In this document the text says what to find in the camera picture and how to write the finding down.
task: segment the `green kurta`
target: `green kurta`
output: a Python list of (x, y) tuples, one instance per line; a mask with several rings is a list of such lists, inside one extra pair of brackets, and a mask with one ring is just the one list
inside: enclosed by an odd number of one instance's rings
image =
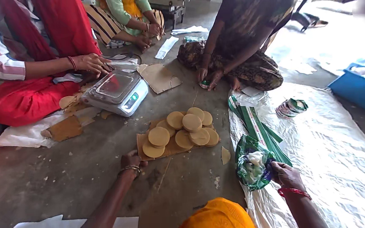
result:
[[(114, 18), (124, 26), (123, 29), (132, 36), (137, 36), (142, 31), (126, 27), (126, 24), (129, 22), (130, 19), (149, 22), (149, 20), (145, 16), (142, 16), (141, 18), (132, 18), (132, 16), (124, 10), (122, 0), (106, 0), (106, 2), (112, 16), (114, 16)], [(135, 0), (135, 3), (142, 13), (152, 10), (148, 0)]]

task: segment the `red dupatta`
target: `red dupatta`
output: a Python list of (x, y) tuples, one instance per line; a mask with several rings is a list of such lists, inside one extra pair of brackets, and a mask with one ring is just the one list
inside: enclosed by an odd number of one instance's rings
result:
[[(81, 0), (32, 0), (32, 3), (60, 58), (90, 53), (101, 55)], [(46, 40), (15, 0), (0, 0), (0, 6), (9, 28), (35, 61), (56, 59)]]

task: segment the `tarpaulin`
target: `tarpaulin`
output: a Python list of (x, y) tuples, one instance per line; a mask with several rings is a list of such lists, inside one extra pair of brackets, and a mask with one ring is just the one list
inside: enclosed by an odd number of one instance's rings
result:
[[(235, 91), (233, 95), (239, 102), (253, 101)], [(277, 117), (274, 109), (289, 98), (305, 100), (309, 109), (291, 120)], [(281, 149), (300, 171), (328, 227), (365, 228), (365, 134), (331, 91), (284, 82), (253, 103), (260, 121), (286, 143)], [(246, 129), (230, 110), (229, 118), (236, 147)], [(253, 192), (242, 188), (257, 227), (297, 228), (277, 184)]]

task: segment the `digital weighing scale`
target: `digital weighing scale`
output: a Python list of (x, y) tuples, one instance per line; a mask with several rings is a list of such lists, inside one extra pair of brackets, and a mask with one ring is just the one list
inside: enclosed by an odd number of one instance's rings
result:
[(139, 72), (116, 69), (88, 89), (81, 99), (86, 104), (130, 117), (148, 92), (149, 88)]

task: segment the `green packaging strip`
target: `green packaging strip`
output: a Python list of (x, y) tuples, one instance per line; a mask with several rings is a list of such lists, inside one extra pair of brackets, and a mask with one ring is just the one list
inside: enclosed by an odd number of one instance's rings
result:
[(274, 152), (278, 162), (292, 166), (290, 159), (278, 146), (283, 139), (259, 120), (254, 107), (241, 106), (234, 96), (229, 97), (228, 106), (240, 118), (251, 138)]

